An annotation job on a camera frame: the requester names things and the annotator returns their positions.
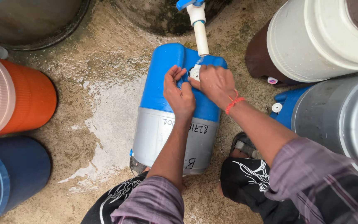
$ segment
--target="person's right hand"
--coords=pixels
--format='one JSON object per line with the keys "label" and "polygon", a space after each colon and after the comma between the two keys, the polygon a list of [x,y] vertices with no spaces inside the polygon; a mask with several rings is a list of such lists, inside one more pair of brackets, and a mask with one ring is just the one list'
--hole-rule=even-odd
{"label": "person's right hand", "polygon": [[213,65],[202,65],[200,68],[200,82],[188,78],[192,87],[203,92],[219,108],[225,110],[231,103],[229,96],[236,98],[233,74],[229,69],[215,67]]}

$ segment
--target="red thread bracelet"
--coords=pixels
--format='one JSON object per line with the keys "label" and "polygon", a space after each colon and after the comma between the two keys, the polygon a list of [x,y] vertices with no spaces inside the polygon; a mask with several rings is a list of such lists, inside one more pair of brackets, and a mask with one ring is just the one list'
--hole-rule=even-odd
{"label": "red thread bracelet", "polygon": [[230,96],[230,100],[231,100],[231,103],[226,107],[226,114],[229,115],[229,111],[232,107],[234,107],[234,105],[240,101],[244,101],[245,98],[244,97],[238,97],[238,92],[236,89],[234,89],[234,91],[236,92],[236,98],[233,100]]}

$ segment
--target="white spout cap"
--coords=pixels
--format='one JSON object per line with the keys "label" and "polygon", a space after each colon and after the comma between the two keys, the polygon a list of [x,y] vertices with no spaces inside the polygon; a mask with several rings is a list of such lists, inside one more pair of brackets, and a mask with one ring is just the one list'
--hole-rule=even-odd
{"label": "white spout cap", "polygon": [[281,109],[282,109],[282,104],[281,103],[275,103],[272,106],[272,111],[274,113],[277,113],[277,114],[280,113]]}
{"label": "white spout cap", "polygon": [[200,81],[200,68],[201,65],[194,65],[192,69],[190,69],[189,76],[198,82]]}

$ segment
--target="silver water container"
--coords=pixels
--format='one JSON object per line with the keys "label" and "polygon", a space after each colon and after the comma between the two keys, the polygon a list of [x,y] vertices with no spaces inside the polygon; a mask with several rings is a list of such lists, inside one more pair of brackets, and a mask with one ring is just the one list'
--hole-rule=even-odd
{"label": "silver water container", "polygon": [[[139,108],[133,152],[135,159],[151,167],[171,134],[173,113]],[[200,174],[209,166],[219,123],[193,118],[187,137],[183,174]]]}
{"label": "silver water container", "polygon": [[[138,120],[133,143],[135,159],[151,167],[165,145],[175,125],[175,115],[163,96],[165,73],[178,65],[189,71],[200,57],[194,50],[179,43],[169,43],[156,48],[138,110]],[[227,68],[221,57],[206,56],[202,64]],[[187,81],[185,74],[177,85]],[[196,110],[189,126],[183,174],[200,174],[210,165],[216,133],[219,126],[220,109],[200,91],[193,89]]]}
{"label": "silver water container", "polygon": [[308,89],[294,108],[292,130],[353,158],[358,170],[358,77],[328,80]]}

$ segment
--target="white water container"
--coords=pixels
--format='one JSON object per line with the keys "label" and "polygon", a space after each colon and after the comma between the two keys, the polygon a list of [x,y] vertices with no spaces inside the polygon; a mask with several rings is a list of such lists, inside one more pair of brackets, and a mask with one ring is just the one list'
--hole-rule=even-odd
{"label": "white water container", "polygon": [[304,83],[358,71],[358,27],[349,0],[289,0],[271,20],[267,48],[277,69]]}

